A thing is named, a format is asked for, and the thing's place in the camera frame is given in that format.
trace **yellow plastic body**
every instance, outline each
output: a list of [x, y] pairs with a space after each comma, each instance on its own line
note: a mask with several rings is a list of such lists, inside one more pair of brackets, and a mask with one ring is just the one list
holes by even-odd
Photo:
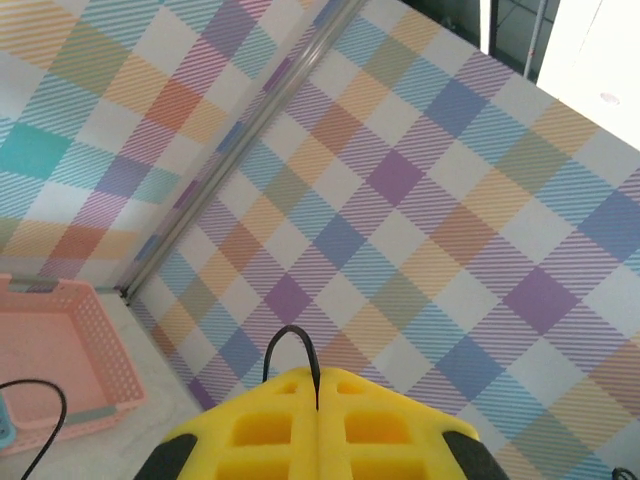
[[179, 480], [463, 480], [442, 433], [469, 424], [357, 375], [296, 369], [203, 413]]

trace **pink basket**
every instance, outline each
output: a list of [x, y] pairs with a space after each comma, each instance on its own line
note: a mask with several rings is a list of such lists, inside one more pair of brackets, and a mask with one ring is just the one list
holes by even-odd
[[[0, 382], [41, 378], [67, 396], [57, 440], [111, 427], [145, 401], [133, 363], [91, 285], [60, 280], [19, 288], [0, 275]], [[15, 442], [9, 455], [42, 445], [58, 421], [60, 399], [46, 387], [2, 392]]]

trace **pastel plaid pattern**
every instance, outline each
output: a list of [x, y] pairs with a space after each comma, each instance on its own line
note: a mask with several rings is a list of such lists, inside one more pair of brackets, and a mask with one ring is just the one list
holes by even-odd
[[[372, 0], [134, 305], [203, 407], [283, 324], [513, 479], [638, 468], [640, 153]], [[305, 363], [289, 339], [274, 372]]]
[[310, 3], [6, 3], [0, 271], [114, 285]]

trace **black wire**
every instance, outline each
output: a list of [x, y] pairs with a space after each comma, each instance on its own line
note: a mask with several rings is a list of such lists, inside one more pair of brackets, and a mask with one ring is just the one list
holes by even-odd
[[47, 450], [49, 450], [49, 447], [55, 440], [56, 435], [58, 435], [58, 432], [62, 428], [62, 425], [64, 425], [64, 421], [67, 418], [67, 397], [64, 396], [64, 392], [62, 391], [62, 389], [55, 383], [48, 382], [47, 380], [40, 380], [38, 378], [22, 378], [20, 380], [13, 380], [11, 382], [0, 384], [0, 390], [8, 387], [13, 387], [14, 385], [23, 385], [27, 383], [44, 385], [56, 391], [56, 393], [60, 397], [60, 417], [58, 418], [58, 423], [56, 423], [56, 426], [53, 428], [51, 435], [49, 435], [49, 439], [45, 442], [45, 444], [42, 446], [42, 448], [38, 452], [38, 455], [36, 455], [36, 458], [33, 459], [33, 461], [31, 462], [31, 465], [29, 465], [27, 470], [22, 475], [22, 480], [26, 480], [27, 477], [31, 475], [31, 472], [33, 472], [33, 469], [36, 468], [36, 466], [38, 465], [38, 462], [42, 460], [42, 457], [44, 456], [45, 453], [47, 453]]
[[273, 336], [269, 345], [267, 346], [267, 353], [264, 354], [264, 369], [262, 371], [262, 382], [266, 382], [269, 378], [269, 363], [271, 362], [271, 354], [273, 349], [282, 337], [288, 332], [293, 332], [300, 337], [304, 348], [307, 351], [307, 357], [309, 357], [309, 366], [311, 367], [311, 378], [313, 379], [313, 387], [316, 390], [316, 410], [318, 410], [318, 393], [320, 392], [320, 364], [318, 363], [318, 355], [316, 355], [316, 349], [313, 348], [313, 342], [307, 332], [297, 325], [286, 325], [282, 327]]
[[638, 477], [636, 477], [631, 472], [631, 470], [627, 468], [617, 467], [613, 469], [613, 472], [611, 472], [611, 479], [612, 480], [638, 480]]

